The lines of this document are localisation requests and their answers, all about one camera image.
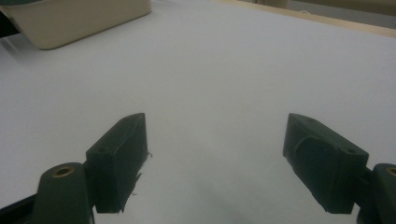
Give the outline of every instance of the plastic container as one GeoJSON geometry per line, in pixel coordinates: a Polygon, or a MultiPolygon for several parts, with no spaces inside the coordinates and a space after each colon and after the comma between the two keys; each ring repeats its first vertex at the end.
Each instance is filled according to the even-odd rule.
{"type": "Polygon", "coordinates": [[[147,15],[149,0],[0,0],[0,10],[39,49],[56,49],[147,15]]]}

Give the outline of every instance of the white table surface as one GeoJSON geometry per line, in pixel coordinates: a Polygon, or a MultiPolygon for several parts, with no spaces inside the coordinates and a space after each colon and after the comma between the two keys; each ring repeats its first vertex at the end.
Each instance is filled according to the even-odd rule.
{"type": "Polygon", "coordinates": [[[152,10],[50,51],[0,40],[0,207],[145,112],[137,195],[96,223],[356,223],[358,209],[326,214],[282,157],[287,116],[325,123],[369,168],[396,163],[396,38],[206,0],[152,10]]]}

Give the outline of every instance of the wooden edge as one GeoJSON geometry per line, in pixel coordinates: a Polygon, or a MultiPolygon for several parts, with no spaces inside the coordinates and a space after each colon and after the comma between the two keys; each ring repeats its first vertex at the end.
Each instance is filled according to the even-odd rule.
{"type": "Polygon", "coordinates": [[[324,16],[318,16],[318,15],[306,14],[306,13],[302,13],[302,12],[298,12],[298,11],[292,11],[292,10],[288,10],[285,8],[268,7],[268,6],[263,6],[263,5],[248,3],[248,2],[242,2],[242,1],[237,1],[237,0],[212,0],[212,1],[227,3],[227,4],[240,6],[240,7],[253,8],[253,9],[257,9],[257,10],[272,12],[272,13],[276,13],[276,14],[280,14],[280,15],[284,15],[284,16],[296,17],[296,18],[309,20],[309,21],[321,22],[321,23],[325,23],[325,24],[340,26],[340,27],[344,27],[344,28],[348,28],[348,29],[352,29],[352,30],[363,31],[366,33],[371,33],[371,34],[376,34],[376,35],[396,37],[396,30],[385,28],[385,27],[380,27],[380,26],[368,25],[368,24],[358,23],[358,22],[354,22],[354,21],[343,21],[343,20],[338,20],[338,19],[324,17],[324,16]]]}

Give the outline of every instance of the screw hole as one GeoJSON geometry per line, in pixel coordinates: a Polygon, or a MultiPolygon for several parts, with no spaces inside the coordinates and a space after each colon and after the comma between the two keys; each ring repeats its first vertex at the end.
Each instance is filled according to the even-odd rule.
{"type": "Polygon", "coordinates": [[[396,168],[395,167],[389,167],[387,169],[388,173],[390,173],[391,175],[396,176],[396,168]]]}
{"type": "Polygon", "coordinates": [[[53,173],[53,177],[59,178],[70,175],[74,172],[74,168],[71,166],[61,167],[53,173]]]}

